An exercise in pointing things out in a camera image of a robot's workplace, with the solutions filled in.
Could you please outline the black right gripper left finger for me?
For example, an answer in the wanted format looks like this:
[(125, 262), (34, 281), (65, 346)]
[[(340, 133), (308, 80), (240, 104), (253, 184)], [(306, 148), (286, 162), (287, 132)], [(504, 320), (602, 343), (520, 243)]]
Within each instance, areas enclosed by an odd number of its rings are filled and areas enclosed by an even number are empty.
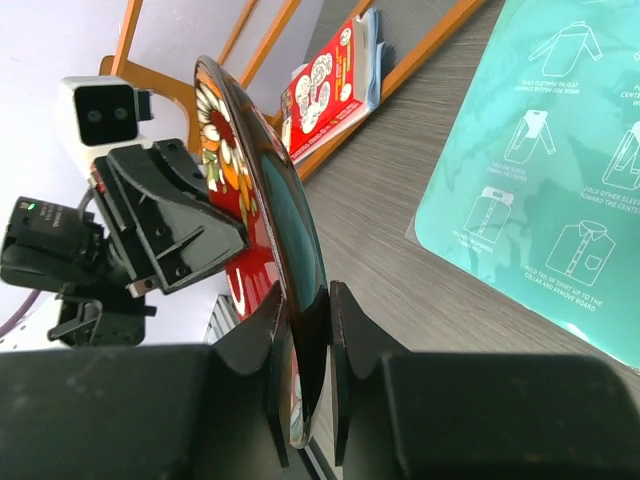
[(44, 346), (54, 302), (1, 341), (5, 479), (278, 479), (288, 466), (279, 287), (214, 344)]

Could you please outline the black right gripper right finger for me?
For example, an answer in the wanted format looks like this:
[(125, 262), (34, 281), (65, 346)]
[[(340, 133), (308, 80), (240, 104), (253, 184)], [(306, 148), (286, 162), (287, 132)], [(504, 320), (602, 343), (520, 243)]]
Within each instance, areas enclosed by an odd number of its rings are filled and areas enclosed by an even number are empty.
[(639, 413), (584, 355), (415, 352), (330, 287), (334, 460), (347, 479), (635, 479)]

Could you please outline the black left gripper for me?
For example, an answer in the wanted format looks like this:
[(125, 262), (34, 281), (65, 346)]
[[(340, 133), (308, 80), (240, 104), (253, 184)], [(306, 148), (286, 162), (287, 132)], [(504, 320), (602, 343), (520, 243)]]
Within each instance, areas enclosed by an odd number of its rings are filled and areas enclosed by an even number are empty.
[(131, 296), (131, 280), (174, 293), (222, 271), (247, 249), (248, 233), (210, 202), (178, 139), (114, 148), (93, 166), (96, 202), (126, 268), (93, 213), (20, 197), (1, 246), (1, 279), (54, 295), (54, 312), (41, 321), (50, 344), (134, 346), (156, 309)]

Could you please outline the red floral plate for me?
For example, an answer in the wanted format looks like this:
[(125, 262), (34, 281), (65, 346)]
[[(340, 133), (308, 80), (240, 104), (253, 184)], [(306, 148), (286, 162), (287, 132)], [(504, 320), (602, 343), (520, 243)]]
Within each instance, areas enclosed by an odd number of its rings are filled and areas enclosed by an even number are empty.
[(292, 333), (290, 440), (312, 438), (330, 336), (329, 283), (313, 216), (280, 135), (218, 62), (198, 58), (194, 92), (198, 157), (211, 203), (244, 225), (247, 248), (225, 266), (238, 317), (274, 286)]

